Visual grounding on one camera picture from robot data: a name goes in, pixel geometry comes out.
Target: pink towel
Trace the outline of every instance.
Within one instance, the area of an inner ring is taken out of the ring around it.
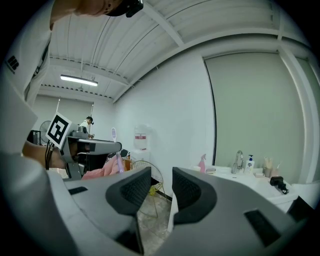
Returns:
[[[87,171],[83,175],[82,180],[90,180],[90,179],[99,178],[103,176],[109,176],[109,175],[116,174],[118,171],[119,169],[118,169],[118,163],[117,163],[117,156],[115,155],[108,162],[106,162],[101,169]]]

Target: white corrugated ceiling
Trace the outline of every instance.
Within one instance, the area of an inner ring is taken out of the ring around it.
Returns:
[[[130,86],[172,55],[217,33],[260,29],[277,35],[279,9],[268,0],[148,0],[132,18],[71,15],[53,28],[50,68],[40,94],[77,92],[116,101]],[[284,32],[297,28],[285,18]],[[98,82],[62,81],[60,75]]]

